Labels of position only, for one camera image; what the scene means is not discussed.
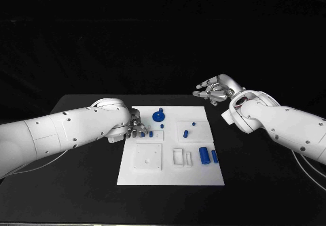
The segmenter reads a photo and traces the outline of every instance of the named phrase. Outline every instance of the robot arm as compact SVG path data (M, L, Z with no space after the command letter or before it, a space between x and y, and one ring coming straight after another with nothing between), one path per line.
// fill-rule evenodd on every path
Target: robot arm
M207 91L195 91L194 95L210 98L215 106L231 98L230 109L223 114L228 124L236 123L246 133L266 129L275 142L326 164L326 119L280 106L269 94L246 90L225 74L198 85L198 89L201 87L208 87Z
M0 125L0 177L35 160L125 134L148 133L137 109L129 111L120 99L103 99L91 107Z

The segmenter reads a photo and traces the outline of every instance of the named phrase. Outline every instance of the white platform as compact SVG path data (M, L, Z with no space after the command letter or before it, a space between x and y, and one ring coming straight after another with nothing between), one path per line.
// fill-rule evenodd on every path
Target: white platform
M161 107L163 108L166 117L162 122L155 122L152 115L159 111ZM204 129L204 127L210 128L205 108L201 106L133 106L133 108L137 108L140 111L142 122L146 127L150 125L149 131L163 131L163 141L153 141L153 144L150 144L149 134L146 137L126 139L117 185L223 186L221 167L220 163L214 163L211 154L211 150L215 150L211 129ZM178 134L185 128L188 128L189 131L189 140L195 138L195 133L201 131L201 139L197 136L191 141L192 143L179 142ZM156 146L150 146L159 144L162 144L161 168L158 168L159 160L158 153L155 153L158 149ZM140 155L136 156L136 154L140 154L140 147L137 147L137 145L143 145L142 150L146 150L142 157ZM211 164L208 165L201 163L201 147L207 147L210 150ZM184 167L174 166L174 149L178 148L184 149ZM188 152L191 153L191 167L187 167Z

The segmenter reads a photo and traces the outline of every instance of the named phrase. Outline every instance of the robotic hand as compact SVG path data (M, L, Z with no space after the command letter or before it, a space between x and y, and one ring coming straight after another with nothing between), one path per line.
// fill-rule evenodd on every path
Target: robotic hand
M230 109L223 114L230 125L236 123L246 133L266 129L275 142L326 164L326 119L280 106L267 93L246 90L225 74L197 86L202 87L208 87L207 91L195 91L194 95L210 98L215 106L231 98Z
M91 107L0 125L0 178L35 160L109 138L114 143L148 132L140 111L120 99L99 100Z

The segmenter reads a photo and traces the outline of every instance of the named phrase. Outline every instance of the table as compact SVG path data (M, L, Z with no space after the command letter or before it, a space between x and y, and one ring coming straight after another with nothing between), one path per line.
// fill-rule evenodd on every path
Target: table
M325 224L326 193L305 175L292 152L263 129L228 125L192 95L65 95L52 113L101 98L127 106L205 106L225 186L117 186L125 141L78 147L42 169L0 185L0 222L94 224ZM44 158L35 164L50 161Z

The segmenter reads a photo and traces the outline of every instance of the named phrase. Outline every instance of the blue cylinder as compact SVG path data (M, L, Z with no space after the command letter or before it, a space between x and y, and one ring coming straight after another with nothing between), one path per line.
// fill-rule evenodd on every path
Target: blue cylinder
M214 163L220 163L215 150L213 150L213 159L214 159Z
M184 137L185 138L188 137L188 130L185 130Z
M161 107L159 111L153 114L153 120L161 122L165 120L163 108Z
M207 147L200 148L200 155L201 155L202 164L204 165L210 164L211 160L210 160L210 152Z

